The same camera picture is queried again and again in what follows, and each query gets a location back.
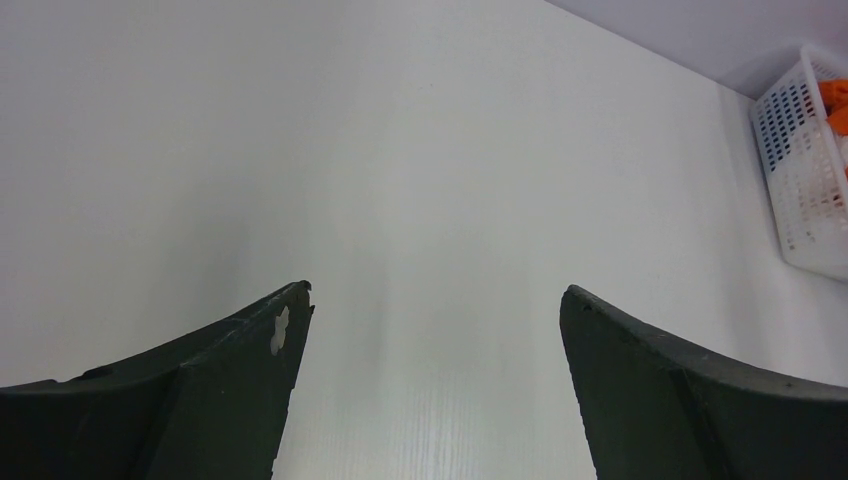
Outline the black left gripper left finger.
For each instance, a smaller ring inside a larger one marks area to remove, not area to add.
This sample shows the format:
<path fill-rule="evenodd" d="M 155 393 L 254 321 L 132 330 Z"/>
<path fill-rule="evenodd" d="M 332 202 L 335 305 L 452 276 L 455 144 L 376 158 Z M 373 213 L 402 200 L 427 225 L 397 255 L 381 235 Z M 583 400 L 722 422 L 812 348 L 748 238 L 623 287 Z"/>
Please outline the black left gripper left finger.
<path fill-rule="evenodd" d="M 314 312 L 293 282 L 86 371 L 1 391 L 5 479 L 268 479 Z"/>

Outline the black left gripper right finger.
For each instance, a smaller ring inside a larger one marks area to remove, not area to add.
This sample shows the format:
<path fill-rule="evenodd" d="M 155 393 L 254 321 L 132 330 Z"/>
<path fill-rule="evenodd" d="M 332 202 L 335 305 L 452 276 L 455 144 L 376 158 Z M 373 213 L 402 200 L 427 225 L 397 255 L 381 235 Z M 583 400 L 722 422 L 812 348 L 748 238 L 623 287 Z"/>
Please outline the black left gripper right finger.
<path fill-rule="evenodd" d="M 843 479 L 847 391 L 718 354 L 573 285 L 560 330 L 601 479 Z"/>

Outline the orange t shirt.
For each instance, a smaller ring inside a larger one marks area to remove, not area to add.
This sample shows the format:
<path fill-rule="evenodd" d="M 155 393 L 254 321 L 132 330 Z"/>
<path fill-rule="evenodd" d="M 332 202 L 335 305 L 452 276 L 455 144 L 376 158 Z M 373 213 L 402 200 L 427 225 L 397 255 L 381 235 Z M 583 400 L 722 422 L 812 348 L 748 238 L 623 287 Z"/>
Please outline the orange t shirt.
<path fill-rule="evenodd" d="M 834 133 L 846 136 L 848 134 L 848 80 L 840 78 L 822 81 L 818 83 L 818 88 L 827 113 L 827 123 Z"/>

